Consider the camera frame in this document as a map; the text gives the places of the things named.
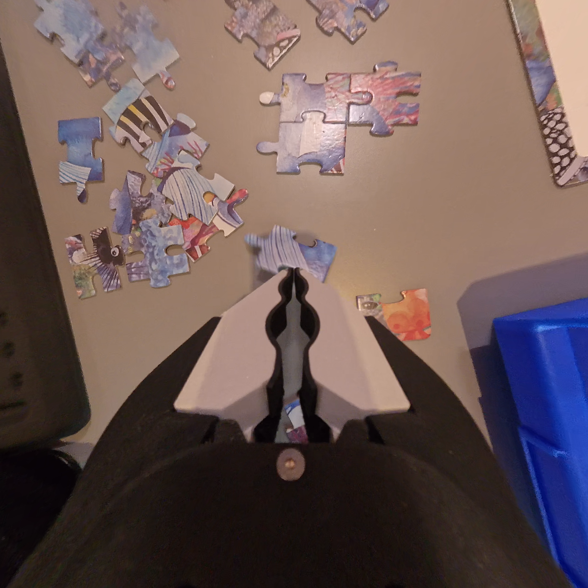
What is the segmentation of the blue striped puzzle piece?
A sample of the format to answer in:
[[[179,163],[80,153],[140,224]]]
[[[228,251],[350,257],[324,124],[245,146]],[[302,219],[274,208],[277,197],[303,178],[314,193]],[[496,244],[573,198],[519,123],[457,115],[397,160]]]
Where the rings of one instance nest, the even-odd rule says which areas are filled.
[[[266,237],[246,234],[245,243],[254,251],[256,269],[275,275],[282,269],[299,268],[320,282],[325,282],[337,252],[335,245],[322,240],[315,240],[313,246],[299,243],[296,232],[279,225]]]

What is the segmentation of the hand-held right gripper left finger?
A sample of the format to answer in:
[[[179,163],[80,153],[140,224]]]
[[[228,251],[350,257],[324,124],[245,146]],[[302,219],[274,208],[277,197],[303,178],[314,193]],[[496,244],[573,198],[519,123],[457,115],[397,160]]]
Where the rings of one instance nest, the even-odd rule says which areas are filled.
[[[252,441],[269,414],[267,386],[281,365],[266,324],[286,301],[280,286],[289,277],[293,270],[281,270],[222,314],[174,402],[177,412],[233,420]]]

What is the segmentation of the black white spotted puzzle piece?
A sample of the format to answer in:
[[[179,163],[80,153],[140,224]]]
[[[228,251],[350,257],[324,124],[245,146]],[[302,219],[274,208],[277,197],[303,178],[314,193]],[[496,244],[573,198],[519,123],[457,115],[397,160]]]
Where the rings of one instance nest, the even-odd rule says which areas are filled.
[[[232,17],[224,27],[242,41],[249,37],[257,44],[255,58],[271,70],[300,38],[297,25],[272,1],[225,1]]]

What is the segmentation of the purple blue puzzle piece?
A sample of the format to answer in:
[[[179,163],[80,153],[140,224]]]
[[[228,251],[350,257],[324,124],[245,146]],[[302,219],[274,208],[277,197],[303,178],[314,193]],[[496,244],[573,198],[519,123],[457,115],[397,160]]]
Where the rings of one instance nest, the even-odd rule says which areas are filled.
[[[351,44],[356,43],[366,32],[366,24],[357,18],[356,11],[367,13],[377,20],[389,7],[388,1],[308,1],[316,11],[316,25],[325,34],[332,36],[339,31]]]

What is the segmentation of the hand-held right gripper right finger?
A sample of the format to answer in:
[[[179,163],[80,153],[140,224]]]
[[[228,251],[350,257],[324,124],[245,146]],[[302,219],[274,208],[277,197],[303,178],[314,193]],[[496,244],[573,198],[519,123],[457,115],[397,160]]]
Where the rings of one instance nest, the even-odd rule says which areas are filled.
[[[307,270],[293,275],[303,352],[300,404],[310,442],[331,442],[351,420],[404,413],[410,402],[370,324]]]

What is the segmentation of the blue plastic bin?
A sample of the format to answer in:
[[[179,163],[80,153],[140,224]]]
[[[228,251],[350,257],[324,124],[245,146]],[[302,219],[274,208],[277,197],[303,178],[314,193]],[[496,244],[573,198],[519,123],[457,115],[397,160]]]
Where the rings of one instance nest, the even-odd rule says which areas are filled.
[[[493,320],[548,549],[587,587],[587,299]]]

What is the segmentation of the blue white-patch puzzle piece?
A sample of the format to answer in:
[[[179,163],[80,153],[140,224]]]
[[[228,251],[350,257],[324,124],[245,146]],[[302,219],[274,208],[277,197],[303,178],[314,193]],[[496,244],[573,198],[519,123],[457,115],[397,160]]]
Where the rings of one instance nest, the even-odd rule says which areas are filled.
[[[303,114],[302,122],[281,122],[277,142],[260,142],[258,153],[275,153],[276,172],[298,174],[301,164],[320,165],[321,174],[343,174],[346,122],[325,122],[322,112]]]

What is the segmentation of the puzzle frame board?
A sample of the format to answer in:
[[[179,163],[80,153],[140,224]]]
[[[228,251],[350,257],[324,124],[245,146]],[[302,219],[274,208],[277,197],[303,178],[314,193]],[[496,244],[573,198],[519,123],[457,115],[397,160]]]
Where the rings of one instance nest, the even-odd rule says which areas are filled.
[[[587,1],[506,1],[558,187],[587,183]]]

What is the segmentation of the pile of loose puzzle pieces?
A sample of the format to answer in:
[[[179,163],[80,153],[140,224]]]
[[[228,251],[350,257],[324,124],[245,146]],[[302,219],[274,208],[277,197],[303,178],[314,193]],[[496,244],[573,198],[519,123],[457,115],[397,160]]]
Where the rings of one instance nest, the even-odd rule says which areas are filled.
[[[120,22],[107,32],[90,1],[35,1],[40,15],[35,29],[49,40],[57,38],[62,52],[77,66],[88,87],[104,80],[113,97],[103,107],[113,123],[109,133],[123,146],[129,144],[143,158],[152,177],[148,194],[142,194],[146,176],[128,171],[121,189],[114,189],[109,207],[115,216],[111,231],[121,236],[113,245],[108,228],[90,232],[92,249],[81,235],[67,236],[65,247],[78,299],[96,295],[95,277],[102,289],[121,288],[119,268],[129,282],[149,281],[153,288],[171,284],[172,275],[189,272],[189,261],[208,251],[209,239],[229,236],[243,224],[236,207],[248,191],[236,190],[221,175],[201,175],[199,158],[209,143],[200,137],[195,121],[185,114],[171,116],[146,88],[159,77],[168,90],[175,81],[168,69],[179,59],[170,39],[153,33],[157,20],[151,10],[116,8]],[[124,63],[123,52],[135,56],[135,77],[124,85],[113,71]],[[66,160],[58,165],[62,185],[76,185],[77,200],[87,201],[88,182],[104,180],[102,159],[94,157],[94,144],[102,139],[100,116],[58,121],[58,142],[67,147]],[[379,294],[356,297],[358,309],[374,316],[401,341],[427,339],[432,331],[426,289],[405,290],[396,303],[381,302]]]

